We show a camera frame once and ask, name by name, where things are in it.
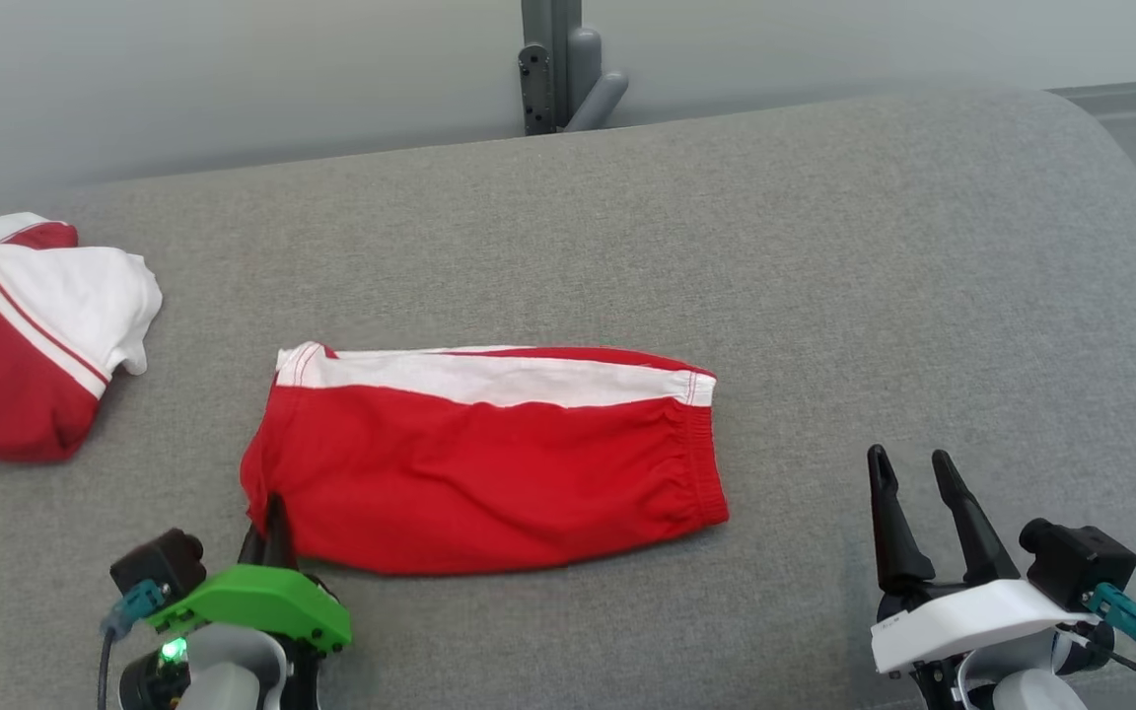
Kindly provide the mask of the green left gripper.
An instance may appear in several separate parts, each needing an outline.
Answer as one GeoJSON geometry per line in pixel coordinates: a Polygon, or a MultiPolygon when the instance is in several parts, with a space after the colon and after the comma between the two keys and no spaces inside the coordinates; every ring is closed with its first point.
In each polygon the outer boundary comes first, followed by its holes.
{"type": "Polygon", "coordinates": [[[287,507],[267,498],[264,535],[249,523],[239,565],[203,580],[179,601],[147,616],[164,634],[186,635],[227,624],[303,641],[324,655],[352,643],[352,617],[320,580],[299,570],[287,507]]]}

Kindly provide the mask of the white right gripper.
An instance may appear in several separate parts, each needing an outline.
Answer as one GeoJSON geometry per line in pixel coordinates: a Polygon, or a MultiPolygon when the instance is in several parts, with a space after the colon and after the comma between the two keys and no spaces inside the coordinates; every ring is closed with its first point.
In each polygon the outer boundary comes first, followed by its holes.
{"type": "Polygon", "coordinates": [[[1055,673],[1068,643],[1061,626],[1099,624],[1089,611],[1070,611],[1022,580],[1013,558],[966,486],[946,450],[930,458],[942,502],[955,523],[964,585],[935,585],[932,561],[918,548],[900,499],[887,450],[867,450],[880,617],[871,651],[882,675],[960,658],[964,678],[1004,679],[1038,670],[1055,673]]]}

